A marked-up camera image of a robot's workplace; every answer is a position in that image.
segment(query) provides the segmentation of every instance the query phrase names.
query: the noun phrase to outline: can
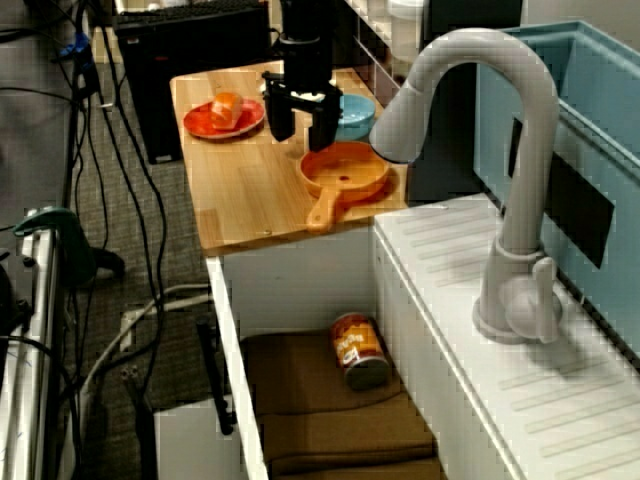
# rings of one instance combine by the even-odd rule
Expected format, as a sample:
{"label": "can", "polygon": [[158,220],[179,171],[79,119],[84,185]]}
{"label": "can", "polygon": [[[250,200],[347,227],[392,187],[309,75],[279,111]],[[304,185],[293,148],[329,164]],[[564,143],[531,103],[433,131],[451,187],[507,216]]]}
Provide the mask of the can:
{"label": "can", "polygon": [[391,367],[366,315],[352,312],[340,316],[330,334],[349,387],[367,390],[387,380]]}

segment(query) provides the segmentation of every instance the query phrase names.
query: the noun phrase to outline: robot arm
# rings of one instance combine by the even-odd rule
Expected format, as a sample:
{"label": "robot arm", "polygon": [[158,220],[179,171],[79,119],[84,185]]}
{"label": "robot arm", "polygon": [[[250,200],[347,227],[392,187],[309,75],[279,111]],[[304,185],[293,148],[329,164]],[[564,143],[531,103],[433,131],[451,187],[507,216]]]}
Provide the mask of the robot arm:
{"label": "robot arm", "polygon": [[[282,33],[273,50],[284,61],[284,74],[265,72],[264,93],[271,133],[279,142],[295,133],[293,108],[313,115],[309,148],[313,151],[335,140],[342,92],[331,85],[334,0],[281,0]],[[324,94],[319,102],[296,93]]]}

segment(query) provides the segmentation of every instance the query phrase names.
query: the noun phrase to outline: white faucet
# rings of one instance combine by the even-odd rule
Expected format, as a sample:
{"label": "white faucet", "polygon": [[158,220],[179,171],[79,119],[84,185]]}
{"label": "white faucet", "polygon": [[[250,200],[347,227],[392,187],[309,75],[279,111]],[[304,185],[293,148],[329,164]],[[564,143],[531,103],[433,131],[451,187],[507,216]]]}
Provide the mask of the white faucet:
{"label": "white faucet", "polygon": [[427,132],[431,101],[440,79],[463,63],[482,63],[504,75],[520,93],[523,131],[502,232],[485,269],[473,311],[478,330],[501,343],[558,337],[562,307],[552,291],[553,259],[540,246],[558,95],[544,62],[506,33],[482,28],[453,31],[416,58],[398,94],[373,126],[373,149],[392,162],[414,161]]}

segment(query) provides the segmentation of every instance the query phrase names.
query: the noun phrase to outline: brown towel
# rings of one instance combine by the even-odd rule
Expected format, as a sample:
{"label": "brown towel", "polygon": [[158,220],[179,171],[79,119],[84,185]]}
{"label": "brown towel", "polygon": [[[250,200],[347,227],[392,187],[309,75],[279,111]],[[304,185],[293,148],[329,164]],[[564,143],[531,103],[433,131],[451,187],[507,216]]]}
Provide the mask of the brown towel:
{"label": "brown towel", "polygon": [[436,455],[435,438],[406,392],[350,410],[263,415],[258,423],[264,459],[273,475]]}
{"label": "brown towel", "polygon": [[437,458],[391,463],[373,467],[323,470],[300,475],[283,475],[274,480],[447,480]]}
{"label": "brown towel", "polygon": [[354,392],[345,383],[329,332],[250,337],[243,342],[256,415],[365,407],[403,390],[395,369],[386,384]]}

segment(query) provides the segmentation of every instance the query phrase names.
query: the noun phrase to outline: gray carpet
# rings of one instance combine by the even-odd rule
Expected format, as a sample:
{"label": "gray carpet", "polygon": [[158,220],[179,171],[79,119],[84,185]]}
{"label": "gray carpet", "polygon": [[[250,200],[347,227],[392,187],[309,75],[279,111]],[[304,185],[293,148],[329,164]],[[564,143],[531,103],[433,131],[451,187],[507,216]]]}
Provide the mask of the gray carpet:
{"label": "gray carpet", "polygon": [[[118,67],[120,76],[123,71],[122,65]],[[99,69],[106,101],[109,102],[113,99],[114,89],[108,66],[99,65]],[[122,98],[130,123],[144,151],[126,81],[122,88]],[[92,102],[94,106],[91,122],[92,135],[105,182],[109,213],[107,249],[124,259],[126,274],[121,280],[113,279],[105,272],[99,275],[88,316],[83,375],[88,373],[97,357],[117,335],[122,312],[137,308],[151,300],[141,230],[134,204],[118,167],[102,113],[97,108],[97,95],[92,97]],[[144,214],[155,268],[155,258],[161,239],[160,215],[155,197],[142,175],[135,150],[126,135],[119,113],[114,108],[109,115],[127,172]],[[82,152],[84,169],[78,183],[79,216],[90,244],[100,247],[105,229],[98,176],[93,165],[88,139],[84,142]],[[168,237],[162,268],[165,288],[184,283],[207,283],[208,277],[198,243],[184,164],[171,162],[148,165],[148,167],[153,181],[162,194],[167,213]],[[81,327],[84,323],[87,291],[84,289],[78,292],[79,311],[82,314]],[[194,322],[198,315],[210,312],[211,308],[210,305],[200,305],[189,308],[187,311],[170,312],[166,315],[162,343],[148,391],[155,409],[169,409],[210,396]],[[136,346],[140,347],[149,342],[155,335],[155,328],[155,316],[143,320],[136,329]],[[65,348],[65,363],[69,368],[73,368],[75,365],[73,331],[66,335]],[[132,361],[130,365],[136,365],[144,374],[148,359],[149,355],[145,355]],[[106,375],[99,404],[96,412],[91,416],[84,448],[82,478],[92,480],[140,478],[134,411],[120,380],[120,372],[121,368],[116,368]]]}

